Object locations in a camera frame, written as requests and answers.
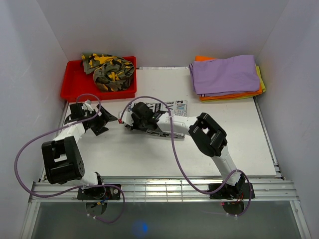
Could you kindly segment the newspaper print trousers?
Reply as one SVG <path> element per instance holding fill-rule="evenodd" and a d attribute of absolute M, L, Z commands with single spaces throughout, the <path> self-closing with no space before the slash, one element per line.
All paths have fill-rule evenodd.
<path fill-rule="evenodd" d="M 132 119 L 150 119 L 151 117 L 159 118 L 161 113 L 171 111 L 172 115 L 187 116 L 187 100 L 171 101 L 171 102 L 131 102 L 134 104 L 132 108 Z M 144 132 L 154 136 L 170 137 L 170 129 L 162 130 L 162 132 L 147 131 Z"/>

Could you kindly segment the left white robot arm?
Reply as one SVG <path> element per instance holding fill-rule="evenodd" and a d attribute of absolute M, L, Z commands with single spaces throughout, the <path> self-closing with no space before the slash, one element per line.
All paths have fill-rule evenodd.
<path fill-rule="evenodd" d="M 50 184 L 71 183 L 82 186 L 83 193 L 93 199 L 104 199 L 109 189 L 103 185 L 98 172 L 86 172 L 78 148 L 81 137 L 91 130 L 99 136 L 108 128 L 106 124 L 118 119 L 100 104 L 97 112 L 90 101 L 70 105 L 71 114 L 65 119 L 66 126 L 52 141 L 42 144 L 46 178 Z"/>

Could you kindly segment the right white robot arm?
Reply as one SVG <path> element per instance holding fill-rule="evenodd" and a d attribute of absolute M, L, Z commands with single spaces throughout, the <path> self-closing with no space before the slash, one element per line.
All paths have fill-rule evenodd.
<path fill-rule="evenodd" d="M 191 137 L 199 151 L 210 157 L 222 176 L 221 184 L 209 184 L 208 190 L 200 190 L 182 173 L 185 180 L 197 192 L 208 195 L 211 199 L 253 199 L 252 184 L 246 174 L 239 170 L 227 146 L 226 131 L 207 113 L 197 117 L 178 116 L 172 113 L 167 104 L 165 109 L 154 111 L 145 103 L 139 102 L 119 115 L 119 122 L 131 129 L 154 132 L 158 135 L 168 134 L 174 138 L 177 134 Z"/>

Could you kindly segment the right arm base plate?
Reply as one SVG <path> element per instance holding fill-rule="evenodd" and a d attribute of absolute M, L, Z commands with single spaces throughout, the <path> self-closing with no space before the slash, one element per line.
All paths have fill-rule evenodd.
<path fill-rule="evenodd" d="M 210 195 L 211 199 L 255 199 L 253 185 L 245 182 L 241 186 L 225 184 L 218 192 Z"/>

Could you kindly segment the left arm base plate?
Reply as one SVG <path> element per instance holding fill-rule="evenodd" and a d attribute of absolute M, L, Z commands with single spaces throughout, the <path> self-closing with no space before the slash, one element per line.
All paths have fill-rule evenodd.
<path fill-rule="evenodd" d="M 78 200 L 118 200 L 121 197 L 120 190 L 121 184 L 115 184 L 116 188 L 113 186 L 89 186 L 83 187 L 78 190 L 77 199 Z"/>

